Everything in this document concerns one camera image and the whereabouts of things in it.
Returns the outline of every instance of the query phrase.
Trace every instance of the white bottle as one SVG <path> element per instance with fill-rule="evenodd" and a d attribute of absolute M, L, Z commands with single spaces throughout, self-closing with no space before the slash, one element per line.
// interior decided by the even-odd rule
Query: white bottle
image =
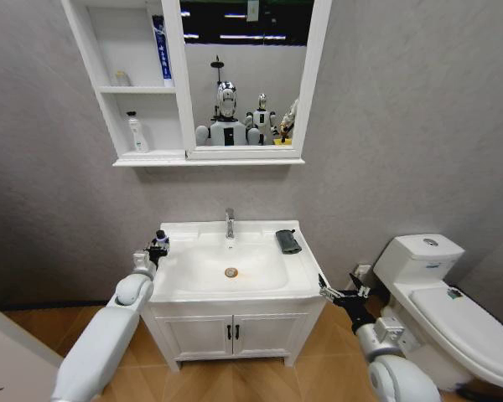
<path fill-rule="evenodd" d="M 131 127 L 132 138 L 134 139 L 134 149 L 136 152 L 149 152 L 148 142 L 145 141 L 142 131 L 142 123 L 136 118 L 135 111 L 128 111 L 128 125 Z"/>

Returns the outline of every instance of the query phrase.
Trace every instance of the cabinet leg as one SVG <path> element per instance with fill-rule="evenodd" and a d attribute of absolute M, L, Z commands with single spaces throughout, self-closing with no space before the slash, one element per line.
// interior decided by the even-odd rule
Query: cabinet leg
<path fill-rule="evenodd" d="M 166 362 L 172 373 L 178 373 L 181 369 L 181 362 L 176 362 L 175 360 L 168 360 Z"/>
<path fill-rule="evenodd" d="M 285 365 L 287 367 L 292 367 L 294 365 L 294 360 L 296 360 L 296 357 L 293 357 L 291 355 L 291 356 L 287 356 L 286 358 L 283 358 L 283 360 L 284 360 Z"/>

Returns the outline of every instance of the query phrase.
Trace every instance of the white sink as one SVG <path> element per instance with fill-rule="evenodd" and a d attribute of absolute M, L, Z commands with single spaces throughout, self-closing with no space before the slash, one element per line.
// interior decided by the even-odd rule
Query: white sink
<path fill-rule="evenodd" d="M 313 297 L 321 270 L 296 220 L 236 221 L 235 240 L 226 240 L 226 222 L 162 224 L 170 238 L 160 259 L 151 302 Z M 282 254 L 276 232 L 295 229 L 302 247 Z M 226 276 L 236 268 L 235 277 Z"/>

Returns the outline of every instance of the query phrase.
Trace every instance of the mirror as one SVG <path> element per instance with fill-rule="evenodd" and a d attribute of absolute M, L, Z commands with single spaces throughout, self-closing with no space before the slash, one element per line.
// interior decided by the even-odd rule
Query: mirror
<path fill-rule="evenodd" d="M 291 145 L 313 0 L 181 0 L 197 147 Z"/>

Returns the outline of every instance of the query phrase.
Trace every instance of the toilet seat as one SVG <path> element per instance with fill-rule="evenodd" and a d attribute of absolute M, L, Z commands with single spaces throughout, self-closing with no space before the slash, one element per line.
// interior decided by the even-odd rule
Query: toilet seat
<path fill-rule="evenodd" d="M 446 286 L 417 289 L 409 298 L 466 358 L 503 377 L 503 325 L 485 309 Z"/>

